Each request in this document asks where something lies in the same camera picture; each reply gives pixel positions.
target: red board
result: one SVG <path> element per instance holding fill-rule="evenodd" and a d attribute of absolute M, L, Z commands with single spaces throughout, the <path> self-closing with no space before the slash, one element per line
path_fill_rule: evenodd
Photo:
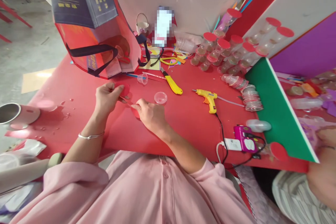
<path fill-rule="evenodd" d="M 218 96 L 236 103 L 241 103 L 238 98 L 240 92 L 221 81 L 215 69 L 202 72 L 198 67 L 192 66 L 189 60 L 184 65 L 169 70 L 168 66 L 163 67 L 183 90 L 181 96 L 174 94 L 166 82 L 150 79 L 148 84 L 143 86 L 136 78 L 128 76 L 119 76 L 113 81 L 122 81 L 130 85 L 128 96 L 133 103 L 140 98 L 154 102 L 156 92 L 165 92 L 168 96 L 165 105 L 167 121 L 210 161 L 217 161 L 216 145 L 222 141 L 220 124 L 215 115 L 209 114 L 209 105 L 203 103 L 204 98 L 191 90 L 204 89 L 215 92 Z M 37 139 L 45 143 L 47 148 L 39 155 L 41 159 L 48 158 L 56 152 L 66 153 L 94 110 L 96 88 L 104 83 L 106 80 L 93 77 L 70 64 L 70 57 L 66 56 L 29 103 L 41 108 L 40 118 L 27 129 L 8 131 L 6 135 Z M 256 113 L 245 111 L 243 107 L 219 99 L 215 102 L 226 138 L 234 138 L 235 125 L 244 125 L 246 120 L 257 118 Z M 133 115 L 129 106 L 120 102 L 109 116 L 105 132 L 101 156 L 110 154 L 113 150 L 173 155 L 168 146 Z M 219 153 L 223 159 L 225 150 L 222 146 Z M 226 162 L 237 164 L 249 157 L 248 153 L 230 151 Z M 263 156 L 261 160 L 252 160 L 247 165 L 306 172 L 307 164 L 306 161 L 293 158 L 287 162 L 280 162 Z"/>

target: yellow glue gun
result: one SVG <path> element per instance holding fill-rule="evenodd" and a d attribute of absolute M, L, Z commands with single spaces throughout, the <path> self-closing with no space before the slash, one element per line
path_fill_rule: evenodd
<path fill-rule="evenodd" d="M 216 93 L 211 93 L 206 90 L 202 89 L 193 89 L 193 91 L 196 92 L 196 94 L 203 96 L 205 98 L 203 103 L 209 104 L 209 113 L 210 114 L 215 114 L 217 112 L 216 105 L 215 105 L 215 99 L 217 99 L 217 94 Z"/>

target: red shopping bag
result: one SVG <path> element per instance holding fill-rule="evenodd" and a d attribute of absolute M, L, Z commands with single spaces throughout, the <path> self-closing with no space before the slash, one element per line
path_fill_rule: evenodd
<path fill-rule="evenodd" d="M 51 0 L 54 22 L 75 65 L 110 79 L 150 61 L 144 35 L 135 37 L 118 0 Z M 147 62 L 141 62 L 141 48 Z"/>

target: pink sleeve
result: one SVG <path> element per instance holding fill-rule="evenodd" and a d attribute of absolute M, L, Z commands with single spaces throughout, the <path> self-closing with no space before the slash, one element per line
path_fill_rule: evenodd
<path fill-rule="evenodd" d="M 203 167 L 191 176 L 205 191 L 222 223 L 255 223 L 233 183 L 225 178 L 222 164 L 214 166 L 206 160 Z"/>
<path fill-rule="evenodd" d="M 43 191 L 10 222 L 76 223 L 109 182 L 98 166 L 67 162 L 46 171 Z"/>

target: pink shirt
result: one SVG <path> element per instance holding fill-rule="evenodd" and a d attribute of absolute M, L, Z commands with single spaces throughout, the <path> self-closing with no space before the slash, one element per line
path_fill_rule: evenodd
<path fill-rule="evenodd" d="M 44 175 L 43 192 L 11 221 L 65 223 L 254 223 L 225 178 L 206 160 L 188 175 L 176 159 L 119 151 L 106 171 L 68 162 Z"/>

